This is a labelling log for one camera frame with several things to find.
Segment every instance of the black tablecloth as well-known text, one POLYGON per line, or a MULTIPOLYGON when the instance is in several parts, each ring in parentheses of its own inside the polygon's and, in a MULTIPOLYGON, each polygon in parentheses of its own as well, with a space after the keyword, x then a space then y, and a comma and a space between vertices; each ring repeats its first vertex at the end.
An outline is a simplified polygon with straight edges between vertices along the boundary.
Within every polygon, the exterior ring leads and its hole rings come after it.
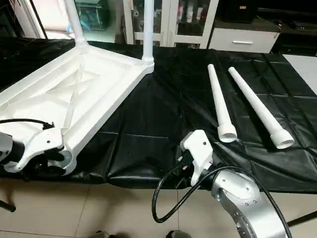
MULTIPOLYGON (((142 48, 137 46, 90 44, 134 58, 142 56, 142 48)), ((1 91, 72 47, 72 40, 0 39, 1 91)), ((215 160, 251 171, 270 191, 317 192, 317 97, 282 55, 155 48, 154 56, 154 73, 142 79, 83 149, 76 170, 49 180, 155 187, 175 164, 181 139, 189 131, 203 129, 215 160), (237 129, 239 139, 233 143, 218 139, 209 63, 216 68, 237 129), (292 147, 275 148, 228 74, 230 66, 292 134, 292 147)), ((1 168, 0 177, 20 175, 1 168)), ((171 178, 166 188, 187 185, 180 174, 171 178)))

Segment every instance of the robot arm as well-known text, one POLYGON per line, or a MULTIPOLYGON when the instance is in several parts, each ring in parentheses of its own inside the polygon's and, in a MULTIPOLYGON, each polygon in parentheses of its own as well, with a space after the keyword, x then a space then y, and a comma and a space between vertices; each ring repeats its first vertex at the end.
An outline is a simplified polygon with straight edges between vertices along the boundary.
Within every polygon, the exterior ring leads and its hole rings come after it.
POLYGON ((67 173, 71 153, 64 144, 59 128, 48 128, 36 133, 27 144, 0 132, 0 164, 10 173, 21 172, 30 162, 35 173, 60 176, 67 173))
MULTIPOLYGON (((212 147, 203 130, 188 134, 180 144, 193 157, 194 186, 203 173, 212 171, 212 147)), ((274 208, 262 198, 257 184, 248 176, 223 170, 210 180, 211 195, 234 220, 242 238, 285 238, 284 226, 274 208)))

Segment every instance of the tiled floor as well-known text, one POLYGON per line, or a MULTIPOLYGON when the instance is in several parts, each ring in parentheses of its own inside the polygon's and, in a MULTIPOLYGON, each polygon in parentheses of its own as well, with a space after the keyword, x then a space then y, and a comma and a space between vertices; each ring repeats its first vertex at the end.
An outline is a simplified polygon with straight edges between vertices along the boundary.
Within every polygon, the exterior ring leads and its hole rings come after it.
MULTIPOLYGON (((163 215, 186 190, 163 190, 163 215)), ((196 191, 163 224, 152 219, 153 190, 111 185, 82 185, 0 180, 0 199, 16 204, 14 213, 0 209, 0 238, 86 237, 98 230, 132 238, 163 238, 181 229, 193 238, 238 238, 234 223, 207 191, 196 191)), ((317 195, 273 194, 287 220, 317 210, 317 195)), ((317 220, 294 227, 294 238, 315 237, 317 220)))

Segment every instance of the white table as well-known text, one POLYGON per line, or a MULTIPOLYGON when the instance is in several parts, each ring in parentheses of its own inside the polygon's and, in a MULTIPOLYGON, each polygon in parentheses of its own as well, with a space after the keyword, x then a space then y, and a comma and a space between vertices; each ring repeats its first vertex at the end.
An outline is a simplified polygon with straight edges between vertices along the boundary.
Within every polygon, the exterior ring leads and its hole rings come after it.
POLYGON ((317 57, 283 55, 317 94, 317 57))

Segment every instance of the white cabinet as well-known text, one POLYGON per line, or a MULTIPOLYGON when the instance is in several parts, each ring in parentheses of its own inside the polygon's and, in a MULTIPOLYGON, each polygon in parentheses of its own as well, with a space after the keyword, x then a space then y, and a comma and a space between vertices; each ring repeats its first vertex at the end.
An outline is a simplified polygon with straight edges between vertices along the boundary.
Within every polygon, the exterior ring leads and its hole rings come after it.
POLYGON ((167 46, 206 49, 218 0, 171 0, 167 46))
MULTIPOLYGON (((123 0, 128 44, 143 39, 144 0, 123 0)), ((154 44, 206 49, 218 0, 155 0, 154 44)))
POLYGON ((215 28, 209 45, 220 51, 269 53, 279 33, 215 28))

